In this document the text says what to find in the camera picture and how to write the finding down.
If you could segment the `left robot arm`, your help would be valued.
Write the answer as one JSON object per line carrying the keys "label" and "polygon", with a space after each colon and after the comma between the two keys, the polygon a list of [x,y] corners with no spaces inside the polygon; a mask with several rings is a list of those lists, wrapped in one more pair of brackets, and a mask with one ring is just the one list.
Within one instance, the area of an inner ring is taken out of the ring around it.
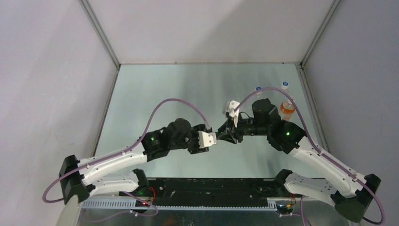
{"label": "left robot arm", "polygon": [[186,149],[190,154],[209,151],[216,144],[216,133],[205,124],[191,126],[182,118],[159,130],[140,137],[135,147],[126,147],[101,157],[77,159],[66,157],[59,171],[65,204],[73,197],[83,202],[91,196],[112,192],[147,194],[149,183],[142,169],[125,175],[115,175],[121,169],[146,163],[168,155],[171,150]]}

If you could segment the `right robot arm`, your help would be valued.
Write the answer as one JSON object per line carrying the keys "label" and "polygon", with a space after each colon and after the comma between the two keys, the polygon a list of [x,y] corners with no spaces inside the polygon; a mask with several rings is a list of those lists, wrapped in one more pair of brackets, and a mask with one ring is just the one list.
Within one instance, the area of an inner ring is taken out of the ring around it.
{"label": "right robot arm", "polygon": [[301,176],[283,169],[275,177],[274,192],[280,197],[301,194],[324,202],[349,221],[359,223],[381,183],[375,174],[363,175],[313,142],[305,130],[281,119],[277,107],[269,99],[252,104],[253,116],[242,118],[239,102],[229,101],[224,107],[226,122],[218,129],[218,140],[238,144],[244,136],[265,136],[268,143],[313,167],[323,179]]}

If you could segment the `green plastic bottle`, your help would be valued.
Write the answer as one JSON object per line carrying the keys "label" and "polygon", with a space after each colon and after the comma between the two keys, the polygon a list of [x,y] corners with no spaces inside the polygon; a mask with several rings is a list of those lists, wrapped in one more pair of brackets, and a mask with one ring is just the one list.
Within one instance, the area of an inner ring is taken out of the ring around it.
{"label": "green plastic bottle", "polygon": [[215,137],[216,137],[217,140],[219,139],[220,136],[221,136],[221,132],[216,132],[215,133]]}

